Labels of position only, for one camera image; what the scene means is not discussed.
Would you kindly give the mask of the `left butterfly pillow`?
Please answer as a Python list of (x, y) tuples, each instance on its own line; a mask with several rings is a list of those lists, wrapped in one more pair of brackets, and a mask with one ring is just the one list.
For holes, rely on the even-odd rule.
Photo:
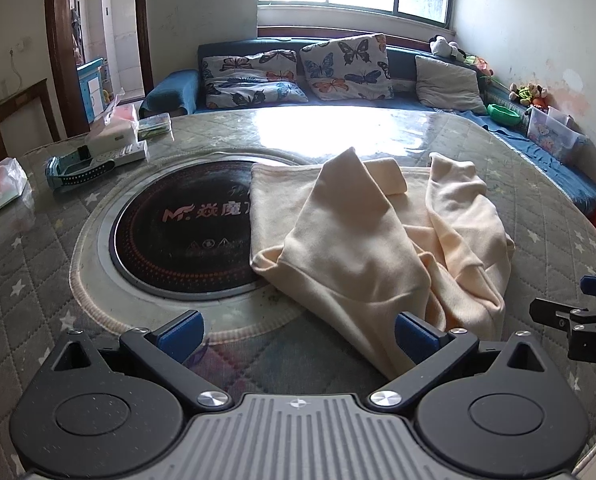
[(298, 84), (297, 54), (292, 50), (207, 56), (200, 68), (209, 110), (309, 100)]

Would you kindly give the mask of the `dark wooden cabinet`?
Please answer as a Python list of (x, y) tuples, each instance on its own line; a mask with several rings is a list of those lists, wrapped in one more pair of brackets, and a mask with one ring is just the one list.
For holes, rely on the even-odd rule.
[(0, 160), (60, 140), (46, 78), (0, 101)]

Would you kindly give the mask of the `grey quilted star tablecloth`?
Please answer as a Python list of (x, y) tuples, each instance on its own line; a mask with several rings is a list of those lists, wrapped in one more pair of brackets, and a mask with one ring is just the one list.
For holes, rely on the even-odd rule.
[(173, 138), (149, 141), (149, 159), (75, 191), (53, 193), (44, 164), (75, 151), (72, 139), (22, 156), (30, 188), (0, 211), (0, 479), (25, 474), (10, 443), (18, 399), (59, 336), (83, 330), (114, 346), (133, 326), (157, 326), (186, 308), (202, 310), (209, 342), (194, 372), (237, 400), (243, 393), (357, 393), (384, 382), (334, 330), (261, 281), (255, 289), (199, 304), (150, 295), (120, 274), (109, 234), (132, 192), (169, 170), (199, 162), (261, 160), (321, 164), (350, 146), (363, 159), (392, 157), (404, 167), (429, 154), (468, 160), (488, 187), (516, 243), (506, 292), (504, 337), (535, 330), (590, 416), (590, 444), (576, 471), (596, 479), (596, 365), (567, 359), (567, 337), (531, 323), (535, 297), (596, 310), (578, 281), (596, 274), (596, 230), (528, 159), (462, 116), (372, 107), (287, 107), (173, 119)]

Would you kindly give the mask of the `butterfly pillow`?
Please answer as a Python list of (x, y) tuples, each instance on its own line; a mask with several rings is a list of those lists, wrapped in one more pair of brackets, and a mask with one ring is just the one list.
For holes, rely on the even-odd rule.
[(321, 41), (302, 48), (299, 55), (307, 84), (322, 101), (394, 97), (383, 34)]
[(297, 54), (292, 50), (207, 56), (200, 68), (209, 110), (309, 100), (298, 84)]

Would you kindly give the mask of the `white tissue box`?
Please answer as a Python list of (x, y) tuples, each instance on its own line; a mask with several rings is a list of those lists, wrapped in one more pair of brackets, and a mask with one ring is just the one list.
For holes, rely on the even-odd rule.
[(109, 106), (92, 125), (85, 144), (93, 156), (138, 142), (138, 114), (132, 104)]

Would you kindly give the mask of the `brown wooden door frame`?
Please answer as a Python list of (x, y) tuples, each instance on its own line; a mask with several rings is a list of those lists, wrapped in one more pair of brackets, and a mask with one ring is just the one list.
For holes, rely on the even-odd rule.
[[(146, 0), (135, 0), (135, 6), (142, 81), (145, 92), (149, 93), (155, 85), (150, 61)], [(44, 11), (48, 55), (60, 117), (66, 136), (72, 138), (88, 132), (89, 122), (81, 98), (77, 65), (72, 51), (69, 0), (44, 0)]]

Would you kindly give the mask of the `green wrapped packet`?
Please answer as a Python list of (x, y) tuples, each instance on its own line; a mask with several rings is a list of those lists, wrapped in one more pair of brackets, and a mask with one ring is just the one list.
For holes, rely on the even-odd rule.
[(156, 136), (170, 136), (172, 119), (169, 113), (162, 113), (138, 121), (138, 140), (144, 141)]

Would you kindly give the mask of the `green plastic bowl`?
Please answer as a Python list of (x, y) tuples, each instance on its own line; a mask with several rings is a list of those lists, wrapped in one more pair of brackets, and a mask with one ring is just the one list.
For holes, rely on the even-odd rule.
[(488, 111), (488, 117), (497, 125), (512, 128), (520, 125), (522, 122), (522, 116), (507, 106), (490, 103), (486, 107), (486, 110)]

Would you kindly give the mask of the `right butterfly pillow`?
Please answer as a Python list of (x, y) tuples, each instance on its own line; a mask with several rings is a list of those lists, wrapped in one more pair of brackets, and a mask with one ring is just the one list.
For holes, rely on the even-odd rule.
[(307, 84), (322, 101), (394, 97), (383, 34), (321, 41), (302, 48), (299, 55)]

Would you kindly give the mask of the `white flat box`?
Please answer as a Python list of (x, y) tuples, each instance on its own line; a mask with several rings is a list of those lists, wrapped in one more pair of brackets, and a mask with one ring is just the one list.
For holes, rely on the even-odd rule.
[(91, 166), (100, 166), (105, 162), (113, 162), (116, 167), (130, 164), (131, 162), (140, 162), (147, 157), (147, 142), (138, 141), (138, 143), (132, 143), (123, 148), (118, 148), (115, 151), (105, 152), (96, 155), (92, 158)]

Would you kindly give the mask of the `blue white toy cabinet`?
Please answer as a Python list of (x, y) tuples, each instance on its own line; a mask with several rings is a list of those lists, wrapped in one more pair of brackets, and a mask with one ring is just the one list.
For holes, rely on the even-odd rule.
[(77, 68), (82, 101), (89, 124), (92, 124), (104, 112), (103, 63), (102, 58), (95, 58), (95, 60)]

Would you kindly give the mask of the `teal smart watch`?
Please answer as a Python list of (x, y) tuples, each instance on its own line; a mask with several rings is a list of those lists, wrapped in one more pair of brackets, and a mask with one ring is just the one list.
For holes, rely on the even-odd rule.
[(89, 183), (116, 168), (112, 159), (95, 162), (86, 145), (64, 156), (53, 156), (45, 164), (44, 174), (52, 191), (76, 188)]

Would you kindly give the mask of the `panda plush toy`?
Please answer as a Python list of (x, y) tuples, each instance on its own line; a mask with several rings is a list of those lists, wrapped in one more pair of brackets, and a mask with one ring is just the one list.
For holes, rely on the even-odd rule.
[(448, 41), (441, 35), (435, 35), (429, 39), (430, 52), (438, 58), (450, 58), (451, 60), (464, 63), (467, 54), (455, 41)]

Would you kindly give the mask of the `clear plastic storage box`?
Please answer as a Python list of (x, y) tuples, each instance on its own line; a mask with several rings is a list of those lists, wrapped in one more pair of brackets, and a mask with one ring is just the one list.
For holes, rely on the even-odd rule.
[(566, 165), (572, 165), (576, 161), (587, 142), (586, 136), (536, 107), (530, 108), (528, 136), (536, 145)]

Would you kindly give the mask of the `cream sweatshirt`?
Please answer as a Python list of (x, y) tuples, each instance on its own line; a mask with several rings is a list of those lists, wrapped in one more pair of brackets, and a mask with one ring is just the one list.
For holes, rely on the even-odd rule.
[(514, 241), (472, 162), (401, 167), (348, 150), (321, 166), (258, 164), (249, 214), (251, 269), (388, 378), (412, 365), (395, 341), (403, 311), (502, 336)]

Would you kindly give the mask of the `colourful plush toy pile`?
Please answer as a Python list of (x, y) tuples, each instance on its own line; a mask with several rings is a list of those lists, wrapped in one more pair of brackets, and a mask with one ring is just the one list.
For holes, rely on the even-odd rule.
[(526, 84), (525, 86), (511, 84), (508, 98), (511, 102), (520, 103), (522, 106), (548, 110), (548, 89), (540, 84)]

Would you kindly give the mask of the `grey plain cushion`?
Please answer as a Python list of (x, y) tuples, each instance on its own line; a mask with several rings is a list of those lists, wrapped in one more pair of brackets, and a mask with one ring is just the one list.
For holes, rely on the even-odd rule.
[(420, 55), (415, 64), (416, 94), (421, 103), (440, 110), (486, 113), (475, 70)]

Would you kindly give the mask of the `blue corner sofa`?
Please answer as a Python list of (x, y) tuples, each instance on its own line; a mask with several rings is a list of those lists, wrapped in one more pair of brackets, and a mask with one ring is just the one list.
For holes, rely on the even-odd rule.
[[(293, 53), (311, 44), (312, 38), (289, 37), (260, 37), (248, 40), (218, 42), (217, 44), (203, 44), (198, 48), (200, 61), (206, 61), (210, 56), (234, 53), (238, 56), (258, 54), (266, 51), (289, 50)], [(414, 91), (415, 58), (424, 53), (415, 49), (389, 47), (387, 49), (392, 74), (398, 77), (398, 91), (394, 98), (386, 101), (371, 101), (369, 104), (381, 108), (395, 108), (396, 110), (421, 110), (429, 112), (431, 108), (417, 100)], [(164, 78), (151, 90), (140, 108), (138, 116), (141, 118), (168, 113), (172, 116), (205, 113), (205, 93), (203, 93), (203, 77), (201, 70), (178, 70)], [(562, 162), (556, 156), (549, 154), (546, 148), (541, 148), (529, 139), (529, 118), (523, 117), (519, 124), (507, 126), (488, 115), (478, 115), (464, 112), (462, 116), (470, 122), (494, 133), (520, 154), (526, 156), (534, 166), (558, 185), (564, 194), (586, 216), (596, 212), (596, 183), (570, 162)]]

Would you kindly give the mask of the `black induction cooktop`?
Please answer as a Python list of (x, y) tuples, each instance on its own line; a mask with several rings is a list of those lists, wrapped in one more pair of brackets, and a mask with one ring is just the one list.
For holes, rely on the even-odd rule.
[(219, 159), (172, 170), (124, 205), (112, 225), (116, 270), (150, 295), (207, 301), (251, 292), (252, 159)]

